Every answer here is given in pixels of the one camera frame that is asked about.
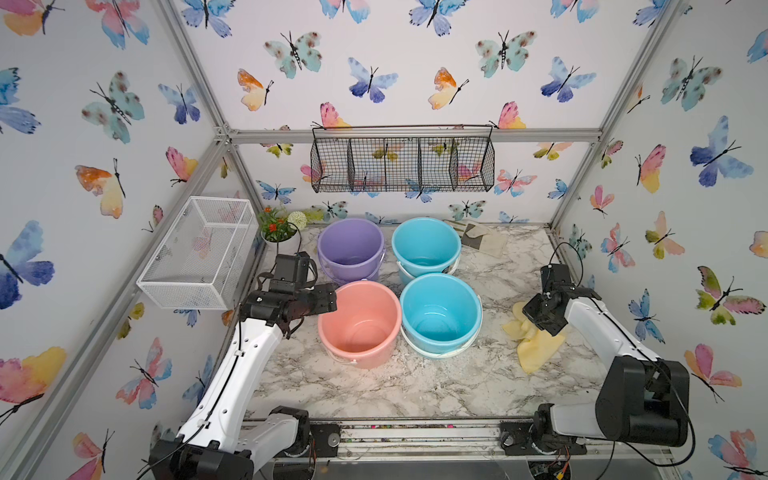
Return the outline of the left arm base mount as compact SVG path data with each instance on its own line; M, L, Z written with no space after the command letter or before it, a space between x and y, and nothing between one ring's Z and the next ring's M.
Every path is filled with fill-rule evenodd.
M309 434L298 447L280 452L277 459L288 458L336 458L341 444L341 425L335 422L311 421Z

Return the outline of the pink plastic bucket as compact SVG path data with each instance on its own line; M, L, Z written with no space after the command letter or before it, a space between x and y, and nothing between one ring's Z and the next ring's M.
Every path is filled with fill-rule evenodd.
M374 369L391 358L402 326L399 298L387 286L368 280L336 290L337 310L318 317L318 334L336 362Z

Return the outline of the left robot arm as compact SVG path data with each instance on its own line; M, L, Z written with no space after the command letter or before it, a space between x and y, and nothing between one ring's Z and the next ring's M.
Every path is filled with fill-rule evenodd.
M307 316L337 308L331 284L289 293L254 290L237 308L234 338L197 409L173 440L151 449L140 477L156 479L250 479L279 456L311 456L315 447L309 414L278 406L254 429L242 424L250 399L272 354Z

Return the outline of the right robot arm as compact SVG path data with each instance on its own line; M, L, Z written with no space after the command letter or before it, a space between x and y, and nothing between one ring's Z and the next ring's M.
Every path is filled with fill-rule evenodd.
M607 368L591 403L542 404L533 417L531 442L542 450L570 447L578 438L640 445L689 446L686 463L698 446L689 413L690 373L641 344L609 312L591 289L565 287L538 293L522 309L542 333L570 326L587 341Z

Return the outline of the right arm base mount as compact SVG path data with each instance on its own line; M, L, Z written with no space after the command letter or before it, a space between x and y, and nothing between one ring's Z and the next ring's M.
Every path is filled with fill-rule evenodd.
M500 448L506 456L587 454L587 447L576 437L544 432L532 419L501 422L499 431Z

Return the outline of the yellow microfiber cloth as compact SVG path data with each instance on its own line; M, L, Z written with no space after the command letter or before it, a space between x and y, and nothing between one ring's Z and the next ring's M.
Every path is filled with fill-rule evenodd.
M525 302L516 302L512 307L513 318L502 326L504 332L517 341L517 355L524 373L530 375L540 370L561 348L566 341L566 333L561 331L551 335L546 330L538 329L524 312Z

